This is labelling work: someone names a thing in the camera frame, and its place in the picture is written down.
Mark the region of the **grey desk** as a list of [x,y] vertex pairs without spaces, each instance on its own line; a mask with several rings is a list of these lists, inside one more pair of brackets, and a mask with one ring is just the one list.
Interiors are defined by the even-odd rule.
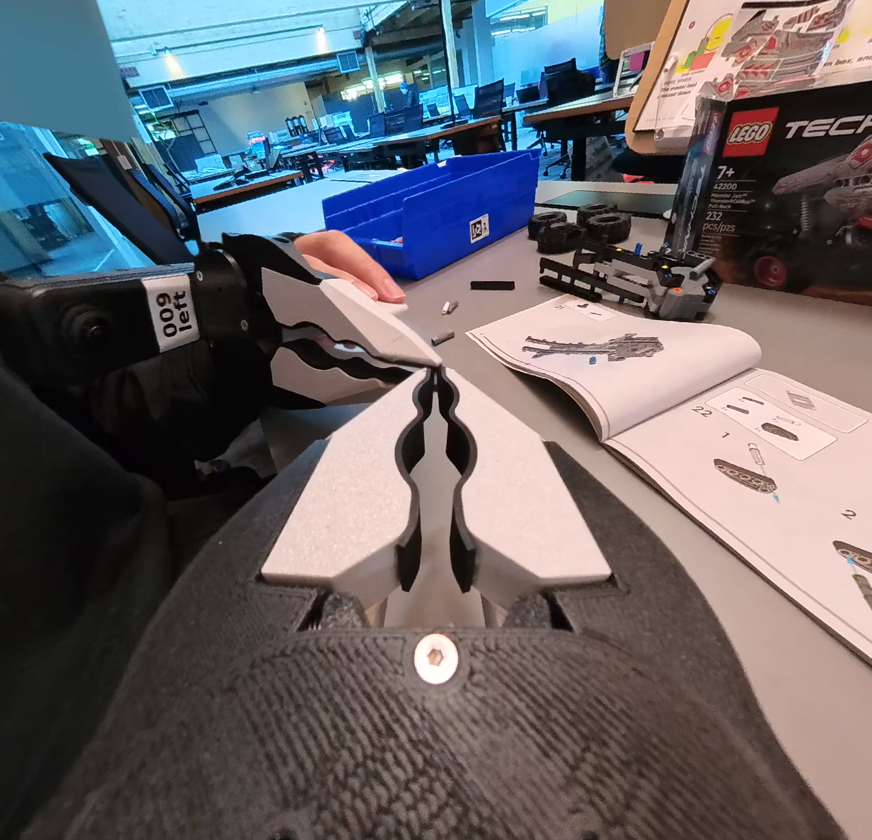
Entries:
[[[224,231],[321,229],[322,198],[350,187],[323,180],[202,214],[201,232],[217,240]],[[470,289],[472,280],[490,278],[514,280],[515,290]],[[453,330],[455,338],[438,347],[445,363],[558,442],[659,536],[718,615],[795,766],[849,838],[870,838],[870,667],[617,461],[557,387],[510,372],[466,336],[551,298],[538,279],[535,245],[520,230],[430,278],[401,283],[406,321],[427,340]],[[460,306],[442,316],[447,301]],[[707,320],[754,337],[765,369],[870,413],[870,307],[725,284]],[[360,409],[266,413],[261,423],[276,468]],[[413,472],[423,493],[421,571],[409,594],[395,591],[388,599],[388,627],[484,626],[478,595],[461,594],[450,569],[448,516],[456,477],[444,456],[445,439],[444,420],[432,417],[426,440],[438,445],[437,452]]]

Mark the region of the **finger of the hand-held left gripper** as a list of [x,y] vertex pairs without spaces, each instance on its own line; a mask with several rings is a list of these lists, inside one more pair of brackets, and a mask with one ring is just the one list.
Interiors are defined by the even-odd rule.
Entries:
[[312,401],[313,406],[369,404],[403,383],[415,366],[397,366],[354,344],[331,339],[290,339],[270,362],[276,388]]
[[263,268],[263,295],[274,319],[291,329],[308,324],[393,365],[442,366],[441,356],[384,306],[342,278],[314,282]]

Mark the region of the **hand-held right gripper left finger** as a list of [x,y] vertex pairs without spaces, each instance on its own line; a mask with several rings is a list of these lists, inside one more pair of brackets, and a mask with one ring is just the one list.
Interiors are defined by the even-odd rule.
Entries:
[[354,596],[409,592],[420,571],[420,491],[434,369],[414,373],[326,442],[262,568],[268,584]]

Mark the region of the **toy set box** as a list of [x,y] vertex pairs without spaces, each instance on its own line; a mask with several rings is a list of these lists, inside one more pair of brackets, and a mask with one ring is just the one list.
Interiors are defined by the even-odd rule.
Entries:
[[700,100],[664,239],[726,283],[869,306],[870,81]]

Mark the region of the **person's left hand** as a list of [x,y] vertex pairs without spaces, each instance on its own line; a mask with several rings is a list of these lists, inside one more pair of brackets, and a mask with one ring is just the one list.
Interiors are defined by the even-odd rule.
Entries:
[[294,245],[314,270],[343,279],[373,301],[389,304],[406,302],[405,292],[390,274],[356,244],[339,231],[321,231],[300,235]]

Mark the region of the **person's black clothing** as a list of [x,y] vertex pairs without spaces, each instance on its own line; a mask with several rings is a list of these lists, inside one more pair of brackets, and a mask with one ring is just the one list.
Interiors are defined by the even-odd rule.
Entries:
[[1,827],[17,838],[95,735],[198,515],[1,375]]

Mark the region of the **dark flat panel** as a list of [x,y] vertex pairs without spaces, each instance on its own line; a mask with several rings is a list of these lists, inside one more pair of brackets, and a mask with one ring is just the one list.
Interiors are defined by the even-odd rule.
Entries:
[[159,222],[113,173],[103,156],[74,159],[43,153],[43,157],[76,197],[100,213],[153,263],[193,263],[194,256],[179,235],[172,233],[168,224]]

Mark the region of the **black flat pad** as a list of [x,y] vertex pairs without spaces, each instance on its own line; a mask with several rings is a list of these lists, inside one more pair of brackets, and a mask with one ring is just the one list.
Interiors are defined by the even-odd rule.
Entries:
[[674,192],[647,193],[639,191],[615,191],[611,189],[574,189],[564,191],[556,196],[539,197],[535,205],[545,209],[566,211],[571,215],[588,205],[601,204],[617,212],[633,216],[656,219],[669,216]]

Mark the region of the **small pink sign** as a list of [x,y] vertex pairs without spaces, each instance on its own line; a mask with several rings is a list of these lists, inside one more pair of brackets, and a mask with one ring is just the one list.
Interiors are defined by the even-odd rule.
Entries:
[[622,51],[617,61],[613,98],[633,95],[638,91],[652,47],[653,43],[648,42]]

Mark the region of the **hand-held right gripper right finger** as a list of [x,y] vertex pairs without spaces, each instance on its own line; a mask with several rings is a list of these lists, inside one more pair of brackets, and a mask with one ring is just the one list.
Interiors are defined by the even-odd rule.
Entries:
[[450,558],[463,593],[520,596],[602,584],[611,567],[546,442],[452,369],[438,378],[452,494]]

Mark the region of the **blue parts bin with label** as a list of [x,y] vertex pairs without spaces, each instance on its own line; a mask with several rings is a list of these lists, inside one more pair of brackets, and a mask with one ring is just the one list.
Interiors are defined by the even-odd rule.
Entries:
[[539,165],[539,149],[454,156],[324,199],[324,223],[420,280],[526,228]]

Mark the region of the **cardboard panel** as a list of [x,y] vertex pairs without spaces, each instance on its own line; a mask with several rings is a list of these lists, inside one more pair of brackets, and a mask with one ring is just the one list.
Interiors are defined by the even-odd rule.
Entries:
[[617,60],[626,49],[653,42],[671,0],[604,0],[605,51]]

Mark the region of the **toy car chassis assembly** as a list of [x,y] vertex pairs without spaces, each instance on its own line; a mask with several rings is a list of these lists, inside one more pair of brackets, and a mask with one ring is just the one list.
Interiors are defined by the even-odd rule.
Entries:
[[593,303],[610,294],[649,316],[695,321],[708,313],[723,281],[713,257],[691,250],[660,247],[643,254],[640,247],[583,239],[569,264],[540,257],[540,283]]

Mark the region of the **open instruction booklet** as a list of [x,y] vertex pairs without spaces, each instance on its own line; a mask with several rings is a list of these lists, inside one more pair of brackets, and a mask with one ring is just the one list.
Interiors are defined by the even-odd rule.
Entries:
[[467,332],[870,662],[871,417],[760,369],[747,333],[561,296]]

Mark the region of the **row of wooden office desks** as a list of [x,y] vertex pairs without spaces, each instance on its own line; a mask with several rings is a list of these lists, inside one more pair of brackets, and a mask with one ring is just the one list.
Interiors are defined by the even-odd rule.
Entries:
[[441,145],[446,143],[456,155],[477,155],[503,152],[517,147],[516,115],[528,114],[530,123],[566,119],[575,116],[598,117],[618,111],[627,111],[632,96],[612,98],[607,93],[596,93],[585,99],[565,104],[549,104],[546,100],[516,104],[502,110],[500,115],[480,119],[467,118],[430,125],[408,133],[384,134],[345,142],[333,147],[314,150],[293,150],[291,169],[255,180],[216,180],[194,182],[190,189],[193,204],[199,212],[209,212],[232,202],[246,201],[271,191],[292,188],[310,182],[312,174],[321,171],[325,160],[339,161],[343,169],[352,162],[373,164],[390,159],[422,159],[432,155],[437,160]]

